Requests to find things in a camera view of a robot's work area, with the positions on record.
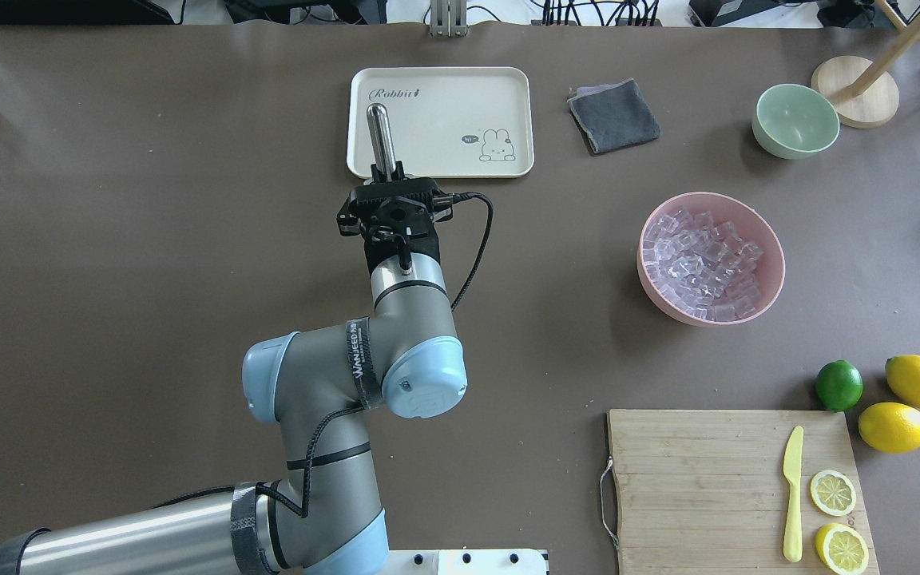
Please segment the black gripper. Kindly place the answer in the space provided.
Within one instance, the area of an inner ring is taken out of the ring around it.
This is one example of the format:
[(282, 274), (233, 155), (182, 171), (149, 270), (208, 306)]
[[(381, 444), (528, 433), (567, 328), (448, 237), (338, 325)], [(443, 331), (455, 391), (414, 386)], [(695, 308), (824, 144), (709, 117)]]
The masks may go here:
[[(386, 183), (391, 175), (379, 164), (371, 164), (372, 184)], [(405, 180), (406, 174), (401, 161), (395, 161), (393, 181)], [(372, 224), (364, 228), (364, 254), (368, 273), (372, 274), (380, 264), (390, 258), (404, 254), (404, 259), (413, 263), (416, 254), (434, 259), (441, 264), (439, 238), (434, 224)]]

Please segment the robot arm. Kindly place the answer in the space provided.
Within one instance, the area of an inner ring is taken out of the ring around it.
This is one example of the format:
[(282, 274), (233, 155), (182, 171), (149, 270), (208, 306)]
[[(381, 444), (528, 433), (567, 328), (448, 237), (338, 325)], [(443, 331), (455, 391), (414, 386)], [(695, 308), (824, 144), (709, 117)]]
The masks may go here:
[(249, 410), (277, 423), (284, 479), (201, 489), (145, 512), (0, 543), (0, 574), (374, 574), (388, 558), (364, 414), (433, 418), (462, 400), (464, 350), (435, 225), (449, 194), (399, 161), (373, 168), (336, 222), (363, 240), (369, 316), (256, 343), (242, 364)]

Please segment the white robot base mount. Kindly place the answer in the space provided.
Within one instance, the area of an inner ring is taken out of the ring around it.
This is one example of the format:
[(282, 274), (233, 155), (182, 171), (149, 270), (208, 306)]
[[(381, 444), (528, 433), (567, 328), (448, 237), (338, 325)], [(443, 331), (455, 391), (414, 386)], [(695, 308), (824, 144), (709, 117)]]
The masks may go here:
[(548, 574), (539, 549), (391, 550), (380, 574)]

